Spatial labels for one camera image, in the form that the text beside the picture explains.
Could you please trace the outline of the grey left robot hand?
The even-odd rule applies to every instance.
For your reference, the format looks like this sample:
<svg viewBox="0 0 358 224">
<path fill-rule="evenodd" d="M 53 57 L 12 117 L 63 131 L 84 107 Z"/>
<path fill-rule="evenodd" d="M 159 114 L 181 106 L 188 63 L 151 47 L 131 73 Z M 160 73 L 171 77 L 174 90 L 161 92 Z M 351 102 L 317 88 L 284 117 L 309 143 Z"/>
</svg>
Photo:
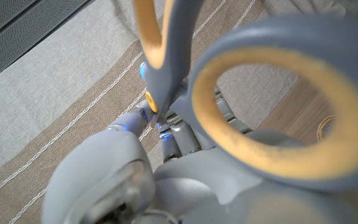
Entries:
<svg viewBox="0 0 358 224">
<path fill-rule="evenodd" d="M 226 70 L 269 63 L 298 72 L 332 102 L 327 139 L 301 146 L 273 130 L 242 133 L 216 103 Z M 151 168 L 139 141 L 140 105 L 90 136 L 55 169 L 43 223 L 358 223 L 358 59 L 229 52 L 198 63 L 171 103 L 211 147 Z"/>
</svg>

